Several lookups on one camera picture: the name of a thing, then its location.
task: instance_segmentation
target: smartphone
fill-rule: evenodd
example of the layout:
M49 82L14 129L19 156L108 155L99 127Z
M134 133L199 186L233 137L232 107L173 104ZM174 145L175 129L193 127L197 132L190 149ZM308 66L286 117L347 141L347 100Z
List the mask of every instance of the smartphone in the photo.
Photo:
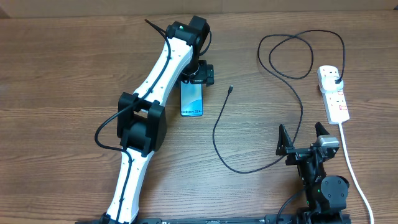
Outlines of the smartphone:
M201 84L181 81L181 116L202 116L203 99Z

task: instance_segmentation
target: extension cord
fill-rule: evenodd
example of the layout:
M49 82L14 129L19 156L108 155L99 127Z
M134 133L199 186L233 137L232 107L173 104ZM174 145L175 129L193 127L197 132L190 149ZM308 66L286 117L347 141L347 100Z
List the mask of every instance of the extension cord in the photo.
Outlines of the extension cord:
M343 144L344 155L346 158L349 172L354 180L355 187L361 195L366 207L369 211L370 224L374 223L372 208L361 190L361 187L356 180L354 170L351 166L346 147L346 141L343 132L343 122L349 120L347 102L343 93L343 81L340 83L331 82L339 77L338 69L330 65L321 66L318 69L319 87L322 92L323 102L325 104L326 116L329 124L338 124L341 134L341 142Z

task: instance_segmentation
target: power strip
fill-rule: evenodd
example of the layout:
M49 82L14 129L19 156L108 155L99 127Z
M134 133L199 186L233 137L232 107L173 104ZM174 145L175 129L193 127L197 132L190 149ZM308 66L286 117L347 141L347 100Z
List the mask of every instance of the power strip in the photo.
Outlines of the power strip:
M321 66L318 69L319 88L322 92L323 102L325 104L326 116L328 117L329 124L338 124L341 134L341 142L343 143L344 155L346 158L349 172L353 178L355 187L358 189L366 207L369 211L370 223L374 223L372 208L361 190L361 187L356 180L354 170L349 161L346 140L343 132L343 122L349 120L347 102L343 93L343 81L341 83L332 82L339 77L338 69L330 65Z

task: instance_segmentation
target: white arm segment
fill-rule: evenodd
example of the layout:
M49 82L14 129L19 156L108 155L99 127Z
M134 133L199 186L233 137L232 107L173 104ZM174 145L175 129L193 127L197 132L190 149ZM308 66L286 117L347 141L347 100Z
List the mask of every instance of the white arm segment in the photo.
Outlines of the white arm segment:
M188 46L184 40L180 40L176 37L168 40L170 48L172 49L171 59L162 77L156 83L152 93L150 93L146 98L149 102L154 102L155 100L159 101L161 106L165 106L167 97L169 96L174 83L177 81L182 70L191 62L193 55L192 46ZM138 97L144 96L149 87L155 82L155 79L159 76L160 71L162 71L166 63L168 54L169 50L165 43L162 54L157 60L148 78L134 91L134 93L139 94Z
M192 46L188 46L184 40L178 38L169 39L170 48L172 50L171 59L165 69L160 80L156 83L152 93L150 93L146 100L149 102L159 101L161 106L165 106L167 97L169 96L174 83L177 81L178 76L182 70L190 63L193 55ZM155 82L162 71L167 56L169 54L169 48L167 44L164 44L162 53L156 62L154 68L150 72L148 78L144 83L134 91L138 93L138 97L144 96L150 86ZM134 149L128 148L127 152L130 153L133 162L127 182L126 189L124 191L124 200L119 215L119 223L132 223L138 214L138 201L139 194L144 180L145 171L147 169L149 160L154 155L154 151L150 152L147 157L142 157L141 152ZM123 185L126 180L127 171L129 169L129 158L122 152L122 164L119 173L118 184L114 193L113 201L106 212L107 215L111 216L112 220L116 220L119 210L119 199L123 190Z
M145 171L149 160L154 155L154 151L150 152L147 157L142 157L141 152L133 150L131 148L127 149L132 158L131 171L129 176L129 181L127 183L126 189L124 191L124 200L122 202L122 207L119 215L119 223L132 223L138 215L138 201L139 193L141 191L142 182L144 181ZM106 212L107 215L111 216L112 220L116 220L119 210L119 199L122 193L124 181L126 180L127 171L129 170L129 158L122 152L122 164L120 167L118 184L116 185L116 190L113 196L111 205Z

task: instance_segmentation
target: wooden table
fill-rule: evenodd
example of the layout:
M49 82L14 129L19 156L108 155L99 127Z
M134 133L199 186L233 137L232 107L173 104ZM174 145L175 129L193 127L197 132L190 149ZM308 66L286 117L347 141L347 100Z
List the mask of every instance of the wooden table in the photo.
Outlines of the wooden table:
M203 89L205 114L179 115L179 91L167 102L168 130L148 167L141 217L259 217L277 213L302 188L294 166L280 162L254 174L235 174L218 159L211 132L228 87L234 85L216 132L225 160L251 170L277 159L278 126L291 136L300 116L293 93L256 60L267 34L307 29L339 33L346 44L345 94L351 119L344 124L358 181L376 223L398 222L398 13L295 12L204 15L213 41L204 58L215 66L215 84ZM0 223L73 223L99 218L112 200L118 152L99 148L96 128L117 110L120 94L133 92L149 74L164 41L144 19L161 27L191 16L113 16L0 21ZM314 124L327 124L316 70L341 68L340 41L330 34L302 36L312 44L313 71L289 80L304 105L295 143L316 140ZM261 55L282 38L265 41ZM292 40L273 55L274 65L301 76L310 65L307 46ZM116 123L102 135L118 146ZM348 172L343 150L325 163L328 175L346 177L353 223L366 210ZM285 213L305 206L302 197Z

